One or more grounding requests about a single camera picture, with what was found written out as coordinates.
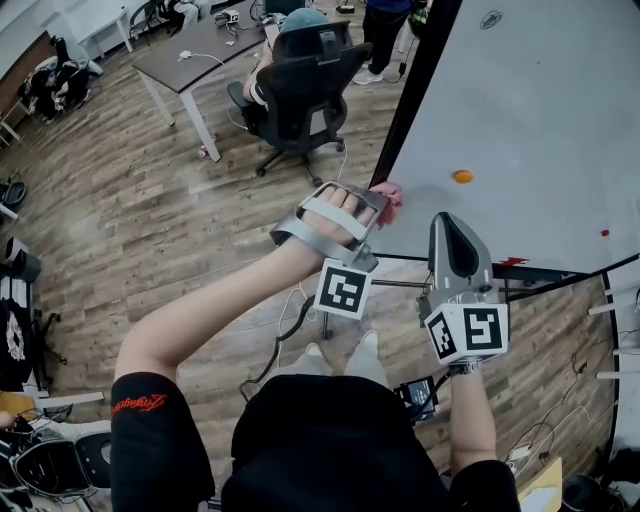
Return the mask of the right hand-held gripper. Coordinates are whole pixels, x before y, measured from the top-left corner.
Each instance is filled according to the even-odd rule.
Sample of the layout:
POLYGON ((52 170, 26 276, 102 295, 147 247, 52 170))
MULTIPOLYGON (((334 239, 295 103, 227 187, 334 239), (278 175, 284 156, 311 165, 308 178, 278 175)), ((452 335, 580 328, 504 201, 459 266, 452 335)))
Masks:
POLYGON ((464 221, 439 212, 430 227, 430 291, 417 299, 420 325, 440 365, 479 364, 508 349, 508 307, 499 301, 487 246, 464 221))

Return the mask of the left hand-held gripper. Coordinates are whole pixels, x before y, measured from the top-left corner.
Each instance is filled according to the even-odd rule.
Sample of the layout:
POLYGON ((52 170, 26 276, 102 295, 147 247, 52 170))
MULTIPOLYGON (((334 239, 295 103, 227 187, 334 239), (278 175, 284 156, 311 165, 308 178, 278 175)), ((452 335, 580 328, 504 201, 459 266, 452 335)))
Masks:
POLYGON ((291 214, 271 231, 278 246, 294 237, 325 257, 314 299, 314 308, 329 314, 360 319, 369 296, 371 273, 378 265, 366 239, 388 204, 388 199, 376 192, 335 181, 322 184, 307 196, 291 214), (324 190, 333 187, 358 199, 357 213, 370 209, 372 217, 367 223, 320 199, 324 190), (311 212, 335 225, 349 235, 349 243, 339 243, 303 220, 311 212))

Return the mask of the pink cloth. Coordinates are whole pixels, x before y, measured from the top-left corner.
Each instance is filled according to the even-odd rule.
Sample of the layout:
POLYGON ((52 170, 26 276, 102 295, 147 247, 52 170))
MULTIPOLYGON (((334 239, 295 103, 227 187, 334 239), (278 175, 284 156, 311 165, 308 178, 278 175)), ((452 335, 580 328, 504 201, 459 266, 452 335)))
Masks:
POLYGON ((382 229, 387 225, 391 225, 403 205, 402 188, 395 183, 385 181, 371 187, 370 191, 383 196, 387 200, 386 206, 377 220, 378 228, 382 229))

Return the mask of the white whiteboard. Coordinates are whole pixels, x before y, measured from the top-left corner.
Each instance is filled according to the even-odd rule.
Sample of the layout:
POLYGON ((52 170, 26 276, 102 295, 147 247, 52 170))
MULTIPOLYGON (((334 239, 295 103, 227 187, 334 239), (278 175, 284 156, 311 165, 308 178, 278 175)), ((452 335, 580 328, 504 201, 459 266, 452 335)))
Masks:
POLYGON ((446 211, 497 263, 590 273, 640 253, 634 0, 463 0, 432 74, 390 172, 403 205, 371 236, 376 251, 425 256, 446 211), (474 180, 456 183, 460 169, 474 180))

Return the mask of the person's left forearm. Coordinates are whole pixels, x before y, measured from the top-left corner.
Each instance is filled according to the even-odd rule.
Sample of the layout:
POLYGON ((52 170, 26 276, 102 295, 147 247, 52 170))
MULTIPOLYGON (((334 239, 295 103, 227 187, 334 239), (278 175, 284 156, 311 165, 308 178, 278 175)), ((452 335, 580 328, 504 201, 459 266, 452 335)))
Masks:
POLYGON ((138 321, 120 346, 114 378, 147 372, 173 381, 177 368, 227 325, 321 269, 324 257, 297 239, 138 321))

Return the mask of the person's right forearm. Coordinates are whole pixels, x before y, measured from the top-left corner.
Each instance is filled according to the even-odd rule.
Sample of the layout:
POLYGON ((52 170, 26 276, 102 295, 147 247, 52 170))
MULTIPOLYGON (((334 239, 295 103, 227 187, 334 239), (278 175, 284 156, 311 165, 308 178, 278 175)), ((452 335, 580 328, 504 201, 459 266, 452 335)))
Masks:
POLYGON ((481 461, 496 460, 494 416, 480 370, 451 378, 450 469, 453 476, 481 461))

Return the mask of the person's left hand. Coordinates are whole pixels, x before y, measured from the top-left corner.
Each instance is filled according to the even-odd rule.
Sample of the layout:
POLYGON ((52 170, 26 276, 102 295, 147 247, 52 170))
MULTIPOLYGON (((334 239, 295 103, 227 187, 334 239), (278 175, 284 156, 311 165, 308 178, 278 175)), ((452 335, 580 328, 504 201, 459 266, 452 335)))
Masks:
MULTIPOLYGON (((364 226, 370 223, 375 213, 371 207, 360 206, 359 198, 356 195, 334 186, 328 186, 317 199, 340 209, 364 226)), ((321 235, 332 239, 340 245, 347 246, 353 240, 348 231, 313 211, 306 210, 302 220, 321 235)))

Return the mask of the black metal rolling stand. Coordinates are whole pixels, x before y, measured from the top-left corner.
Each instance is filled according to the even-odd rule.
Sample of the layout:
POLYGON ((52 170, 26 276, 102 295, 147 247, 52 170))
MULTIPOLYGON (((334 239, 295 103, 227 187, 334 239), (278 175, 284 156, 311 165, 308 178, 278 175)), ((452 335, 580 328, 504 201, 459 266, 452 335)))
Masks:
MULTIPOLYGON (((374 253, 374 256, 382 259, 406 262, 417 262, 424 264, 428 262, 427 258, 421 257, 393 256, 384 253, 374 253)), ((518 265, 507 266, 505 264, 494 264, 493 267, 494 277, 505 282, 505 286, 503 286, 499 290, 500 292, 504 293, 507 303, 521 300, 522 298, 528 298, 529 296, 546 293, 547 291, 560 289, 596 276, 602 276, 608 272, 607 270, 601 269, 591 273, 581 273, 530 267, 527 268, 518 265), (521 281, 524 284, 520 288, 513 288, 506 284, 507 281, 521 281), (532 285, 532 283, 535 284, 539 281, 543 284, 535 287, 532 285)), ((426 283, 428 282, 428 279, 429 278, 424 278, 419 282, 373 279, 371 284, 372 286, 419 289, 422 293, 426 293, 426 283)), ((323 313, 321 318, 322 340, 328 341, 334 336, 333 330, 331 330, 329 327, 328 313, 323 313)))

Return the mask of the person's light grey trousers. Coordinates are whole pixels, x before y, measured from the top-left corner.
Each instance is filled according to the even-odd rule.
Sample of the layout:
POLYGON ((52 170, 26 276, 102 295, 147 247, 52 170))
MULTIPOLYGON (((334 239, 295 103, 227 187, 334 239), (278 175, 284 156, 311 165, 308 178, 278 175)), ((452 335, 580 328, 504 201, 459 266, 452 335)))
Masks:
MULTIPOLYGON (((333 374, 332 368, 328 365, 321 352, 316 354, 305 352, 295 363, 282 367, 279 371, 282 375, 331 376, 333 374)), ((368 379, 385 388, 389 387, 377 350, 367 348, 364 345, 356 347, 342 375, 368 379)))

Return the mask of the small black screen device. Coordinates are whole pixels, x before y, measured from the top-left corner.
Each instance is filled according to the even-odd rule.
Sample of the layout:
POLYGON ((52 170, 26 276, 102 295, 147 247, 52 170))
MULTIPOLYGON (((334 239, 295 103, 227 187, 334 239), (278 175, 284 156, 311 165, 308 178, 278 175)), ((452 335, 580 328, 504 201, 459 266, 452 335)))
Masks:
POLYGON ((439 411, 439 400, 432 376, 408 381, 394 389, 409 410, 414 422, 426 421, 439 411))

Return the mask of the person's black shirt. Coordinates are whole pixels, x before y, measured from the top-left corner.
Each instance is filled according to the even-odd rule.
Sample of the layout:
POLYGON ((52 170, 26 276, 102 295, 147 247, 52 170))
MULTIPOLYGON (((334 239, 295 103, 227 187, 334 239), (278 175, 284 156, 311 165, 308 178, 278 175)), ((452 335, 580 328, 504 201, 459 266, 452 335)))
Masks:
POLYGON ((509 467, 474 463, 450 484, 418 441, 403 402, 370 380, 284 375, 249 401, 216 485, 185 397, 138 372, 112 387, 114 512, 520 512, 509 467))

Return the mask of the black office chair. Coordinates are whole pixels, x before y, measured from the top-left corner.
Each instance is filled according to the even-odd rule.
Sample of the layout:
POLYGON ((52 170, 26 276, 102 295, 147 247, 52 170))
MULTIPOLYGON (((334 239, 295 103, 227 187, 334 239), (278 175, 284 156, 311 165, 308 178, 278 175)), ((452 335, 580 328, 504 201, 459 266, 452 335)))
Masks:
POLYGON ((249 134, 272 147, 258 176, 278 159, 298 157, 312 184, 322 185, 310 154, 330 143, 346 151, 338 135, 348 114, 343 93, 371 51, 370 43, 353 43, 347 21, 300 28, 276 36, 273 62, 256 76, 261 102, 246 99, 239 81, 227 86, 249 134))

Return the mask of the black grey equipment backpack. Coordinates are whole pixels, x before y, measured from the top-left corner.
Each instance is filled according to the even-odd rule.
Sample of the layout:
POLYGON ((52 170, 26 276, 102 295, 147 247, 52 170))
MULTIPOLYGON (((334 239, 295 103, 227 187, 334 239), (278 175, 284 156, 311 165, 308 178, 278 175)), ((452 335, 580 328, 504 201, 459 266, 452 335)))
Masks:
POLYGON ((602 486, 590 476, 572 475, 563 483, 561 512, 608 512, 606 501, 602 486))
POLYGON ((20 448, 8 457, 17 482, 49 498, 82 496, 110 485, 111 432, 83 434, 75 439, 43 431, 25 435, 20 448))

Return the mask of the dark table with white legs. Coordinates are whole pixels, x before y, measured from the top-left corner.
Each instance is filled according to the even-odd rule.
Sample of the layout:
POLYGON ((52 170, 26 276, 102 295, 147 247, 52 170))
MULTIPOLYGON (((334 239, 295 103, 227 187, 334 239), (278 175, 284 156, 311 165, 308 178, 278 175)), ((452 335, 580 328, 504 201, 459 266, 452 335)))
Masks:
POLYGON ((202 144, 209 152, 209 158, 214 162, 219 161, 221 156, 196 105, 193 92, 211 82, 232 60, 263 43, 264 29, 251 17, 252 1, 243 0, 234 6, 239 13, 239 27, 235 34, 231 34, 225 26, 217 25, 215 19, 210 16, 162 42, 133 62, 133 68, 149 92, 164 123, 172 127, 175 120, 160 94, 160 87, 179 97, 202 144), (221 66, 206 58, 179 61, 179 53, 183 50, 216 56, 223 60, 225 65, 221 66))

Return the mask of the black printed garment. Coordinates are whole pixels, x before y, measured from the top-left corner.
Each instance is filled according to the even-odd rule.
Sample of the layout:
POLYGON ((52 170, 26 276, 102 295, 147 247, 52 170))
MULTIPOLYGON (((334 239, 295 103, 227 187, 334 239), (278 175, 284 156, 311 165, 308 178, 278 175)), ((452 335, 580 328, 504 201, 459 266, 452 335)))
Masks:
POLYGON ((0 391, 21 391, 33 370, 31 317, 13 299, 0 299, 0 391))

